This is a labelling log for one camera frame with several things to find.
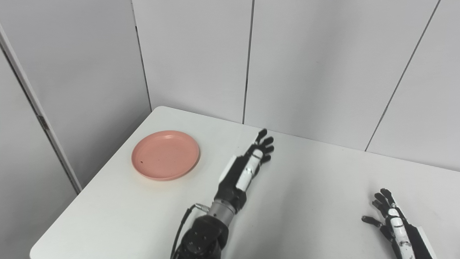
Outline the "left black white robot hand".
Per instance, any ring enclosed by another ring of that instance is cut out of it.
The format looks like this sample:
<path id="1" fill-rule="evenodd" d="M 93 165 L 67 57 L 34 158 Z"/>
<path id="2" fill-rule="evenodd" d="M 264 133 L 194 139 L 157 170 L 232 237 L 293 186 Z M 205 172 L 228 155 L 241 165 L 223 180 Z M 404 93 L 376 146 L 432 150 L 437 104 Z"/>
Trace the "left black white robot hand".
<path id="1" fill-rule="evenodd" d="M 247 201 L 247 190 L 252 180 L 258 175 L 263 164 L 271 160 L 274 151 L 274 138 L 268 137 L 268 130 L 259 131 L 247 151 L 231 159 L 217 187 L 214 200 L 230 205 L 237 214 Z"/>

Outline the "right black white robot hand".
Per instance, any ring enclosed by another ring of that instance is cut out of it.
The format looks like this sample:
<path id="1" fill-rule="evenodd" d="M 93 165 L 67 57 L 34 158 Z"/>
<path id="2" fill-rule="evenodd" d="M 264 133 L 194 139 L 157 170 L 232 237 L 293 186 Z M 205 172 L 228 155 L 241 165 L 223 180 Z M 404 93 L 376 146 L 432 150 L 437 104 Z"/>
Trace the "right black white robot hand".
<path id="1" fill-rule="evenodd" d="M 372 205 L 381 212 L 384 222 L 371 216 L 362 216 L 361 220 L 378 228 L 391 243 L 396 258 L 437 258 L 424 230 L 408 222 L 390 190 L 382 188 L 374 198 Z"/>

